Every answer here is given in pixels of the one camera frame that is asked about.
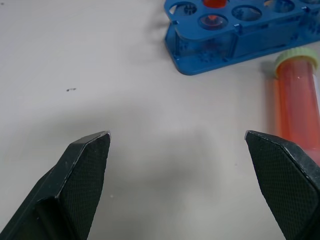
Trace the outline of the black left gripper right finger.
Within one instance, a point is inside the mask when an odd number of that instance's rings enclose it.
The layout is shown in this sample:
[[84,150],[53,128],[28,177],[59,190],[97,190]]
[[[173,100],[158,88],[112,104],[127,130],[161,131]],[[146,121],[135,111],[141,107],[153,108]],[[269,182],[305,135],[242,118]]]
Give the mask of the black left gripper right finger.
[[245,134],[260,191],[287,240],[320,238],[320,167],[294,142]]

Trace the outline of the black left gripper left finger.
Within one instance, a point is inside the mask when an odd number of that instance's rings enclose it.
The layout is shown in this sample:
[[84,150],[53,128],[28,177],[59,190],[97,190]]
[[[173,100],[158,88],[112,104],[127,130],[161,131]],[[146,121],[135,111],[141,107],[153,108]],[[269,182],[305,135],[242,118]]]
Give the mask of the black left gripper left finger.
[[86,240],[104,185],[111,136],[72,142],[31,189],[0,233],[2,240]]

